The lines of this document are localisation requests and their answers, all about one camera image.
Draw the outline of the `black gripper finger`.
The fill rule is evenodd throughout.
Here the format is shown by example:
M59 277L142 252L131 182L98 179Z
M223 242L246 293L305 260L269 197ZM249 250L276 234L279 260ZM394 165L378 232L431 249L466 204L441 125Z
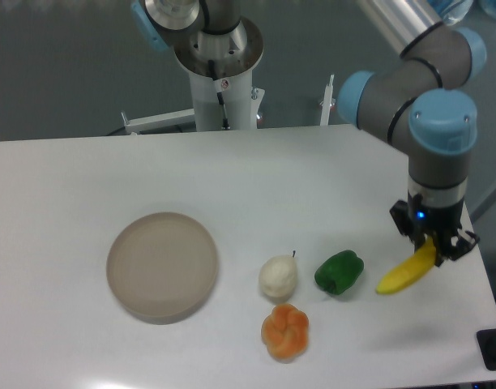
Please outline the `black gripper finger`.
M410 203L399 199L393 204L389 213L400 235L408 237L411 242L415 242L417 239L417 226Z
M434 235L436 250L435 266L440 267L446 261L458 261L469 254L480 242L480 237L472 231L443 230Z

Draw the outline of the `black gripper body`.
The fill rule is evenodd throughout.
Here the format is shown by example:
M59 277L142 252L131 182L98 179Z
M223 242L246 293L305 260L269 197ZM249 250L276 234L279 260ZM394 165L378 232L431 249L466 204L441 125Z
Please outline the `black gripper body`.
M452 250L452 239L461 228L463 204L463 184L446 189L409 184L408 218L413 225L410 240L415 248L431 237L438 250Z

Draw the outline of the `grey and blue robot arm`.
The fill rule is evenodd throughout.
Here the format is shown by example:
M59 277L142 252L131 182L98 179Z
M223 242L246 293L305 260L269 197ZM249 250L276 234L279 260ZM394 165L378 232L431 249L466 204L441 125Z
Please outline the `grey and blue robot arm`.
M361 1L400 56L385 75L359 71L337 97L339 115L408 157L408 197L391 208L415 247L432 241L435 264L456 261L479 239L460 223L477 108L461 87L485 65L483 40L452 30L426 1ZM156 51L173 49L190 78L198 130L254 129L252 71L263 38L236 1L134 1L131 14Z

